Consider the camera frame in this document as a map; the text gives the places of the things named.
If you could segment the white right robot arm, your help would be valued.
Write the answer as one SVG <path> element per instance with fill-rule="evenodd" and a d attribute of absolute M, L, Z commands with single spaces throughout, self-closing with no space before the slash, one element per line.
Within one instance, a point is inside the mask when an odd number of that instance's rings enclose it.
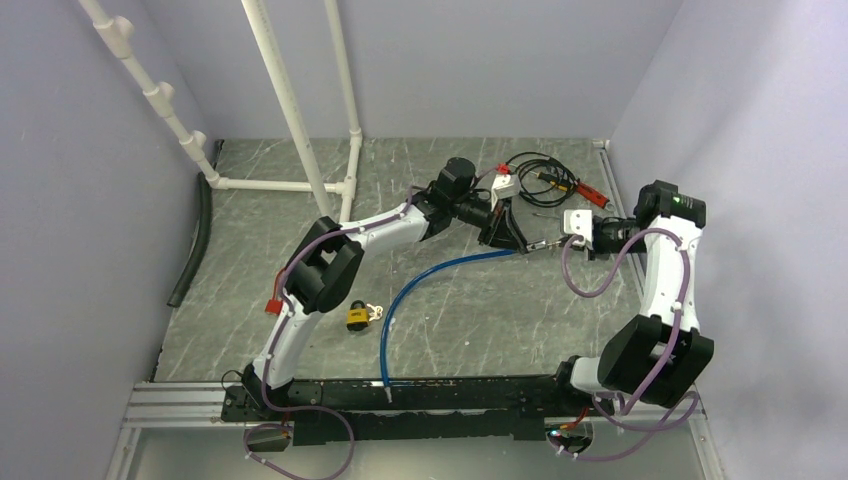
<path fill-rule="evenodd" d="M 563 380 L 550 391 L 557 411 L 574 415 L 590 395 L 615 393 L 627 398 L 623 413 L 638 402 L 672 408 L 705 369 L 714 342 L 701 333 L 694 285 L 706 214 L 704 201 L 661 180 L 641 188 L 630 218 L 608 220 L 585 209 L 563 212 L 562 271 L 575 294 L 597 297 L 611 281 L 591 291 L 578 287 L 568 266 L 574 251 L 584 250 L 590 258 L 613 254 L 618 263 L 629 253 L 642 253 L 646 264 L 638 313 L 599 356 L 566 362 Z"/>

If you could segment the red handled wrench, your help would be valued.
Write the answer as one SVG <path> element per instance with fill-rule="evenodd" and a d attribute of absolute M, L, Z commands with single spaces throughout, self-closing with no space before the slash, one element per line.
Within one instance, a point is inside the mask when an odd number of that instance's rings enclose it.
<path fill-rule="evenodd" d="M 586 199 L 588 202 L 595 205 L 596 207 L 607 212 L 616 212 L 615 206 L 612 201 L 606 195 L 604 195 L 594 187 L 582 181 L 579 181 L 576 186 L 576 191 L 584 199 Z"/>

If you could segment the white PVC pipe frame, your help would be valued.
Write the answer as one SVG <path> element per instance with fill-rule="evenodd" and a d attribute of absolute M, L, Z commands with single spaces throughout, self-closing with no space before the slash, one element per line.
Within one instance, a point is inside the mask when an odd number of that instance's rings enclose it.
<path fill-rule="evenodd" d="M 137 59 L 130 43 L 134 33 L 132 22 L 123 16 L 107 14 L 100 2 L 95 0 L 82 0 L 79 5 L 105 47 L 123 65 L 155 114 L 165 122 L 186 155 L 199 168 L 201 178 L 212 189 L 310 193 L 319 211 L 324 215 L 333 213 L 329 196 L 335 194 L 341 198 L 339 220 L 350 220 L 364 135 L 359 122 L 341 14 L 336 1 L 323 3 L 349 127 L 346 171 L 343 180 L 336 183 L 326 183 L 322 180 L 317 156 L 307 133 L 265 2 L 244 1 L 242 8 L 306 174 L 305 182 L 234 179 L 218 173 L 204 150 L 207 136 L 201 131 L 187 129 L 177 116 L 172 104 L 175 93 L 173 86 L 164 81 L 154 81 Z"/>

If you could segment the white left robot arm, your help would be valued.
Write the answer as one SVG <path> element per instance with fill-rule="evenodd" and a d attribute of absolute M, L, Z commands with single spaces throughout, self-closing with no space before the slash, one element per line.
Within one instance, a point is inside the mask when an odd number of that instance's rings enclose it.
<path fill-rule="evenodd" d="M 275 283 L 278 320 L 262 353 L 244 370 L 248 407 L 264 420 L 287 406 L 299 358 L 324 314 L 347 299 L 371 257 L 423 242 L 458 220 L 478 229 L 483 246 L 525 254 L 529 242 L 512 213 L 518 182 L 510 167 L 493 168 L 493 184 L 466 158 L 453 157 L 427 186 L 411 187 L 399 206 L 360 221 L 315 221 Z"/>

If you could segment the keys of yellow padlock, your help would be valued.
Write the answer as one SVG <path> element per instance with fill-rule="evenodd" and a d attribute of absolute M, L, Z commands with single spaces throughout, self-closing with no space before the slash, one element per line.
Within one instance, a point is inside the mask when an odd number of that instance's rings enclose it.
<path fill-rule="evenodd" d="M 368 322 L 374 323 L 380 321 L 384 316 L 384 307 L 382 305 L 374 305 L 367 303 L 366 310 L 368 314 Z"/>

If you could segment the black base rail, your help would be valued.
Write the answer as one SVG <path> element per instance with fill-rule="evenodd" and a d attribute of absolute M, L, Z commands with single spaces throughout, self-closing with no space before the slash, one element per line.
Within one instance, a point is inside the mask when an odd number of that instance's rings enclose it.
<path fill-rule="evenodd" d="M 561 423 L 593 414 L 589 394 L 562 373 L 406 378 L 386 392 L 378 379 L 298 379 L 267 406 L 256 386 L 225 390 L 221 419 L 289 421 L 297 446 L 328 442 L 509 437 L 541 441 Z"/>

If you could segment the yellow padlock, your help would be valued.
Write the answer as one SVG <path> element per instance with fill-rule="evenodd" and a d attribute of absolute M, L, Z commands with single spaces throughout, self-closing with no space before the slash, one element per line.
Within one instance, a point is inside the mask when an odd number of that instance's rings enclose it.
<path fill-rule="evenodd" d="M 370 315 L 367 304 L 361 300 L 351 303 L 346 317 L 346 329 L 350 332 L 359 332 L 366 329 L 370 324 Z"/>

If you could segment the red cable padlock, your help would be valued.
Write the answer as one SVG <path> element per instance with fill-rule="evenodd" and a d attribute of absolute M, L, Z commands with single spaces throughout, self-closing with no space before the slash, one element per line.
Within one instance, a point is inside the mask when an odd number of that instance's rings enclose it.
<path fill-rule="evenodd" d="M 266 314 L 278 316 L 283 309 L 283 299 L 282 294 L 280 293 L 280 284 L 284 273 L 285 268 L 281 268 L 274 278 L 271 295 L 264 308 Z"/>

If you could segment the aluminium extrusion frame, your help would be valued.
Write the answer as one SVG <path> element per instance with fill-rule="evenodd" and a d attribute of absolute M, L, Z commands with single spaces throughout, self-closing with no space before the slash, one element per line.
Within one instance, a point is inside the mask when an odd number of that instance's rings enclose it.
<path fill-rule="evenodd" d="M 220 418 L 209 382 L 140 383 L 125 410 L 109 479 L 276 479 L 250 460 L 244 424 Z M 361 441 L 346 479 L 724 479 L 708 419 L 655 435 L 616 461 L 581 462 L 543 442 L 506 437 Z"/>

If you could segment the yellow black screwdriver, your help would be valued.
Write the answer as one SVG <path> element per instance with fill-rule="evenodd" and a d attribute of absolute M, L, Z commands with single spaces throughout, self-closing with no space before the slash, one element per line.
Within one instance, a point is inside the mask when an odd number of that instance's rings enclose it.
<path fill-rule="evenodd" d="M 547 172 L 535 172 L 538 180 L 548 183 L 553 189 L 571 195 L 577 188 L 577 183 L 568 175 L 558 176 Z"/>

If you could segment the blue cable lock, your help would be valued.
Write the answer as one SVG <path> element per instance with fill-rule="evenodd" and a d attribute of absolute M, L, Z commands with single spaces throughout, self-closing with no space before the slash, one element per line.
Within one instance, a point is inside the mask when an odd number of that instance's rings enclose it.
<path fill-rule="evenodd" d="M 461 350 L 482 326 L 502 323 L 524 297 L 520 273 L 532 256 L 509 250 L 465 255 L 439 263 L 404 285 L 385 313 L 378 346 L 381 388 L 387 401 L 414 378 L 468 373 Z"/>

